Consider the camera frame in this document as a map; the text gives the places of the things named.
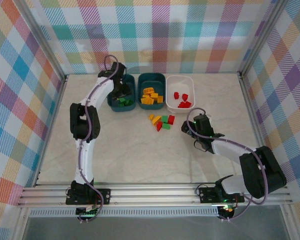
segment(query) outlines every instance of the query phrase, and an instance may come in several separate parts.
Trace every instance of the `red lego brick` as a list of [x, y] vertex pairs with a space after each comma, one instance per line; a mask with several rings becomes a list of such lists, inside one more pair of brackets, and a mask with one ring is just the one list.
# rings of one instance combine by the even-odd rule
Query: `red lego brick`
[[174, 99], [179, 99], [180, 95], [178, 92], [174, 92]]
[[179, 106], [178, 106], [178, 108], [180, 108], [180, 109], [182, 109], [182, 108], [184, 108], [184, 104], [185, 104], [185, 102], [180, 102], [180, 104], [179, 104]]
[[188, 94], [182, 94], [182, 99], [183, 99], [183, 101], [187, 101], [188, 100]]
[[162, 126], [163, 126], [163, 122], [158, 122], [158, 124], [156, 125], [156, 129], [157, 129], [157, 131], [160, 131], [161, 130], [161, 128], [162, 128]]
[[187, 108], [191, 107], [191, 105], [192, 105], [192, 103], [190, 103], [189, 101], [186, 101], [184, 103], [184, 108], [187, 109]]
[[168, 124], [173, 125], [175, 116], [170, 115], [168, 118]]

